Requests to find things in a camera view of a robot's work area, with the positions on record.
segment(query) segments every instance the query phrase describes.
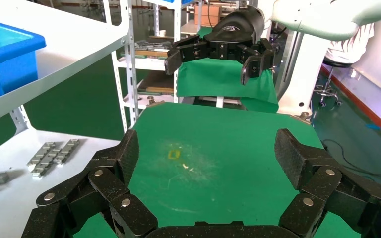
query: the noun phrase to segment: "scratch mark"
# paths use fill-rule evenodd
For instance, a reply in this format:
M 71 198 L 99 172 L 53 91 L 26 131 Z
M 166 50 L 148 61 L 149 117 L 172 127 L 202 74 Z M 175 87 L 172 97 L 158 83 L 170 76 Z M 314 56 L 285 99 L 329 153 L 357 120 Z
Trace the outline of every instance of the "scratch mark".
M 169 182 L 167 183 L 167 189 L 170 188 L 170 181 L 171 181 L 172 179 L 176 178 L 177 176 L 179 176 L 179 175 L 175 175 L 175 176 L 173 176 L 173 177 L 171 177 L 171 178 L 169 179 Z
M 175 212 L 198 213 L 197 211 L 192 211 L 192 210 L 188 210 L 188 209 L 180 209 L 180 208 L 169 207 L 167 204 L 164 204 L 160 201 L 158 201 L 158 204 L 160 204 L 161 206 L 166 207 L 172 211 L 175 211 Z

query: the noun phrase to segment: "metal bolt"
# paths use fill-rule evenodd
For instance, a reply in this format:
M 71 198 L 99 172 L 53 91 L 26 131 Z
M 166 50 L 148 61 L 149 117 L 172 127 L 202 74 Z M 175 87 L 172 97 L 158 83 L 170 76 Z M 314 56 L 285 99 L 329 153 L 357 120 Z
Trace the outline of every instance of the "metal bolt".
M 129 206 L 129 204 L 130 204 L 130 200 L 129 200 L 129 198 L 125 198 L 125 199 L 122 201 L 122 203 L 121 203 L 121 205 L 122 205 L 123 207 L 127 207 L 127 206 Z
M 45 201 L 52 200 L 54 197 L 55 197 L 55 194 L 50 192 L 50 193 L 46 194 Z
M 308 197 L 303 198 L 303 203 L 308 206 L 313 206 L 313 201 Z
M 325 172 L 329 175 L 335 175 L 334 170 L 326 170 Z
M 97 171 L 94 173 L 95 176 L 100 176 L 100 175 L 102 175 L 102 174 L 103 174 L 103 171 L 102 171 L 102 170 L 97 170 Z

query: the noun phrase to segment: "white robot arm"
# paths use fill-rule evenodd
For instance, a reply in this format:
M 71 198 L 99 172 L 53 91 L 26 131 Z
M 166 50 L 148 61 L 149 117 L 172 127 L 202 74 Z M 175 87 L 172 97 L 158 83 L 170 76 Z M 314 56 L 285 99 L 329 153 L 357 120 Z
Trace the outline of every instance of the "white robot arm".
M 358 27 L 381 20 L 381 0 L 260 0 L 265 21 L 332 41 L 357 33 Z M 266 8 L 273 6 L 268 14 Z

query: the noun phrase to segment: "blue plastic bin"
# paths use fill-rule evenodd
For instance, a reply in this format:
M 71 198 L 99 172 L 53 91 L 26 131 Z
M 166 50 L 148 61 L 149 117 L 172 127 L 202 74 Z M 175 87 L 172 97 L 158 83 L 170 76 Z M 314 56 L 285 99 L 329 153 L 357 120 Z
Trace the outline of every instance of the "blue plastic bin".
M 0 23 L 0 96 L 37 80 L 35 50 L 45 38 Z
M 166 2 L 174 2 L 174 0 L 163 0 L 163 1 L 166 1 Z M 193 1 L 193 0 L 182 0 L 182 4 L 185 4 L 185 3 L 188 3 L 190 1 Z

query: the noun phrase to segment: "green cloth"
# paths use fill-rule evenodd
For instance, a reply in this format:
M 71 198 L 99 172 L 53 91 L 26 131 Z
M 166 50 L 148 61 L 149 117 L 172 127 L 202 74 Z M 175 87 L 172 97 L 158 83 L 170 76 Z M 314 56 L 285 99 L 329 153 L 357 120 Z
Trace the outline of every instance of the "green cloth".
M 211 32 L 202 27 L 199 35 Z M 240 84 L 242 65 L 237 61 L 200 59 L 183 63 L 178 74 L 178 96 L 241 97 L 250 111 L 276 112 L 278 101 L 272 74 L 265 70 L 261 77 L 251 78 L 247 85 Z
M 274 155 L 278 129 L 320 148 L 313 128 L 287 115 L 164 103 L 147 108 L 134 129 L 139 160 L 129 189 L 159 227 L 195 221 L 277 225 L 297 194 Z M 75 238 L 115 238 L 100 215 Z M 315 238 L 360 235 L 328 213 Z

